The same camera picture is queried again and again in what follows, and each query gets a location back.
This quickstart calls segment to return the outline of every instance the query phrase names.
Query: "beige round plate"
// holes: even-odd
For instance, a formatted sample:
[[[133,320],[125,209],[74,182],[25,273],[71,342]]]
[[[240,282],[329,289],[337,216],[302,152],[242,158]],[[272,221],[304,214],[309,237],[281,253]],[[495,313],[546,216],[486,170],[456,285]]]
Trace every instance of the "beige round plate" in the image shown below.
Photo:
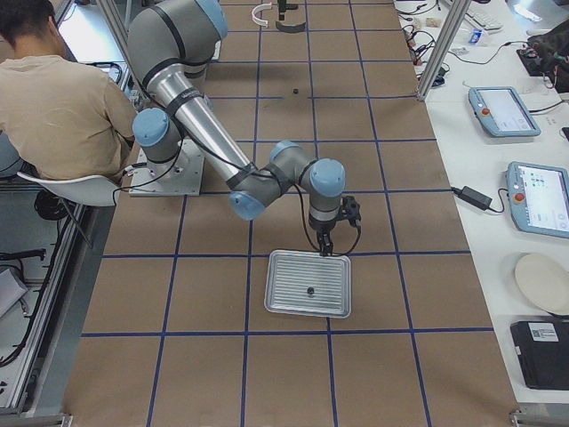
[[[569,315],[569,273],[551,258],[525,255],[517,262],[515,275],[522,293],[540,309]]]

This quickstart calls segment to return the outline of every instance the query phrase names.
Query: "man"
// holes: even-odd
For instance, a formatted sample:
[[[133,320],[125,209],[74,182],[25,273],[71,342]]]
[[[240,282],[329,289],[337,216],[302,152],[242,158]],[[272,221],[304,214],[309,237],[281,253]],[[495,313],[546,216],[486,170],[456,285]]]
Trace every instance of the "man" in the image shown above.
[[[95,67],[65,60],[49,0],[0,0],[0,131],[44,179],[92,174],[120,181],[136,111]]]

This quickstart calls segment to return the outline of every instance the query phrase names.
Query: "white label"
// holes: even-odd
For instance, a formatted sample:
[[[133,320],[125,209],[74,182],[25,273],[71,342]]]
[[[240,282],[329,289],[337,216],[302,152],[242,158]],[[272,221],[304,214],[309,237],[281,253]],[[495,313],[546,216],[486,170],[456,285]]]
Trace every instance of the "white label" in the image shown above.
[[[534,341],[558,342],[552,323],[528,323]]]

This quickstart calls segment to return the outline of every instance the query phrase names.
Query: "silver tray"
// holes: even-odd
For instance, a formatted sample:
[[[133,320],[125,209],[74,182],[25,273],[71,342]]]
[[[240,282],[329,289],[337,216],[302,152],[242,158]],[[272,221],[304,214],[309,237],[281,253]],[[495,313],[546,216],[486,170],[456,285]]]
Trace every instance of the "silver tray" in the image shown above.
[[[268,258],[265,308],[276,313],[346,318],[351,312],[349,258],[273,251]]]

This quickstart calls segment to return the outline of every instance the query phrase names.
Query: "black hair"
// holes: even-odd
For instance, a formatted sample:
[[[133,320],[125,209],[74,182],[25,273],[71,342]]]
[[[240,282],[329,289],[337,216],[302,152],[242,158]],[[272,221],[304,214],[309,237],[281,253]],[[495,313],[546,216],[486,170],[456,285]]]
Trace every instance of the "black hair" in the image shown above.
[[[50,0],[0,0],[0,35],[12,47],[20,36],[42,37],[50,16],[55,19]]]

